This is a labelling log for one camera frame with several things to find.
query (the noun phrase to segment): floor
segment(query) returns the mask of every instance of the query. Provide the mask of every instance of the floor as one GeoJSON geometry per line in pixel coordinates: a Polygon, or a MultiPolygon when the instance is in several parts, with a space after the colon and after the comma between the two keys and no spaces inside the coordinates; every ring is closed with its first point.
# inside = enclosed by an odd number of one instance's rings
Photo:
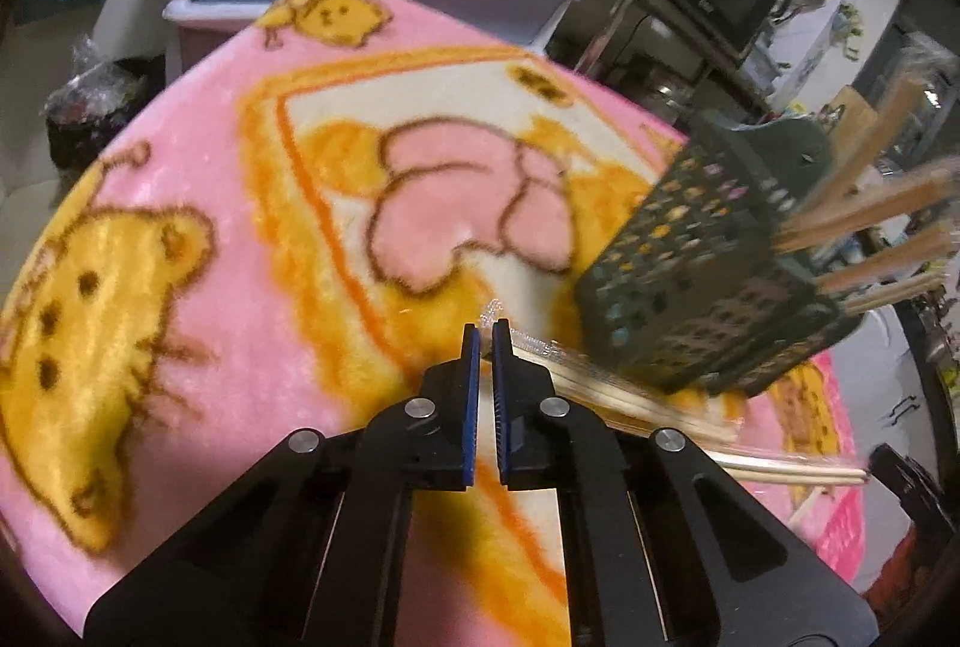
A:
{"type": "MultiPolygon", "coordinates": [[[[933,426],[920,375],[893,308],[868,314],[859,330],[833,348],[832,358],[858,455],[866,457],[878,444],[890,444],[936,476],[933,426]],[[906,405],[916,408],[896,420],[906,405]]],[[[910,527],[899,501],[877,480],[866,484],[863,500],[866,550],[853,580],[861,592],[877,579],[910,527]]]]}
{"type": "Polygon", "coordinates": [[[41,181],[14,190],[0,205],[0,298],[7,297],[61,198],[59,181],[41,181]]]}

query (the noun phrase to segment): metal screw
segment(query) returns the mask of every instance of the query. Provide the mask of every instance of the metal screw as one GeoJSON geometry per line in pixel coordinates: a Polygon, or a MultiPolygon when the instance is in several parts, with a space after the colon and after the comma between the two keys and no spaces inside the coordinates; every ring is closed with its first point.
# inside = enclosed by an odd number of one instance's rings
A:
{"type": "Polygon", "coordinates": [[[656,446],[665,452],[679,452],[686,446],[686,439],[680,431],[673,428],[656,431],[656,446]]]}
{"type": "Polygon", "coordinates": [[[403,410],[407,412],[407,417],[413,417],[414,420],[426,420],[437,410],[437,404],[430,398],[411,398],[407,401],[403,410]]]}
{"type": "Polygon", "coordinates": [[[566,417],[570,413],[570,404],[563,398],[553,397],[541,400],[541,414],[548,417],[566,417]]]}
{"type": "Polygon", "coordinates": [[[296,454],[305,455],[307,452],[313,452],[320,446],[320,436],[312,430],[299,430],[287,441],[289,446],[296,454]]]}

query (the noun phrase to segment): orange border pattern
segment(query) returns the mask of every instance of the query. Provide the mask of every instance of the orange border pattern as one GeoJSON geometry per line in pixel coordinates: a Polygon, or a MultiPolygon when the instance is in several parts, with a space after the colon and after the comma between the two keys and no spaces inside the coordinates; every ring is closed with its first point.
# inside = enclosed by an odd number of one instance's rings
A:
{"type": "MultiPolygon", "coordinates": [[[[301,335],[316,356],[318,384],[344,400],[356,425],[411,394],[419,369],[404,356],[400,342],[390,340],[384,320],[349,270],[330,207],[311,185],[296,151],[287,103],[299,94],[391,73],[499,60],[541,64],[536,56],[509,46],[352,58],[268,79],[240,104],[241,160],[259,234],[271,246],[272,273],[294,299],[301,335]],[[355,311],[356,318],[347,318],[344,308],[355,311]],[[337,324],[329,324],[330,319],[337,324]],[[373,365],[370,350],[352,343],[363,339],[381,354],[373,365]],[[352,358],[359,353],[376,376],[348,393],[358,367],[352,358]],[[384,390],[385,385],[396,387],[384,390]]],[[[493,619],[531,646],[569,644],[563,573],[546,561],[536,535],[487,465],[478,465],[472,493],[431,493],[419,498],[418,505],[440,554],[469,580],[493,619]]]]}

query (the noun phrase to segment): plastic wrapper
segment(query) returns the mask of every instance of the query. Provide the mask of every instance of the plastic wrapper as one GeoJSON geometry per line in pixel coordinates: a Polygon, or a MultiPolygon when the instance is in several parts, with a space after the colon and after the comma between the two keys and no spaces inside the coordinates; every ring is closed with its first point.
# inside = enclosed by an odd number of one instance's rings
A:
{"type": "MultiPolygon", "coordinates": [[[[504,314],[502,303],[489,303],[480,317],[485,349],[493,323],[504,314]]],[[[544,342],[511,328],[517,356],[549,370],[560,396],[594,410],[613,429],[649,436],[662,427],[682,431],[696,441],[714,462],[734,478],[755,484],[791,484],[796,487],[856,486],[867,480],[859,460],[850,457],[817,458],[786,454],[741,444],[742,420],[725,409],[731,396],[703,397],[697,408],[680,408],[661,393],[647,390],[594,366],[584,355],[556,342],[544,342]]]]}
{"type": "Polygon", "coordinates": [[[81,36],[73,49],[73,76],[47,97],[50,158],[73,181],[162,88],[154,62],[109,62],[93,41],[81,36]]]}
{"type": "Polygon", "coordinates": [[[145,86],[138,78],[104,60],[88,35],[73,46],[73,77],[56,89],[43,106],[43,115],[57,126],[83,129],[132,102],[145,86]]]}

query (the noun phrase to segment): chopstick in plastic wrap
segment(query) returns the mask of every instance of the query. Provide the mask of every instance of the chopstick in plastic wrap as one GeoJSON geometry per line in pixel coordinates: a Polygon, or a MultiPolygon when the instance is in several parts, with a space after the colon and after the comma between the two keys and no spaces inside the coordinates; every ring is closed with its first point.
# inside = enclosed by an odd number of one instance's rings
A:
{"type": "MultiPolygon", "coordinates": [[[[493,322],[501,316],[503,306],[496,300],[483,312],[480,324],[485,345],[493,322]]],[[[635,436],[649,436],[661,427],[676,428],[738,481],[810,487],[858,486],[867,481],[866,469],[855,460],[811,458],[738,445],[739,421],[724,417],[716,403],[707,403],[704,412],[685,412],[659,393],[603,372],[560,345],[514,329],[511,337],[517,356],[549,370],[558,394],[594,410],[611,428],[635,436]]]]}

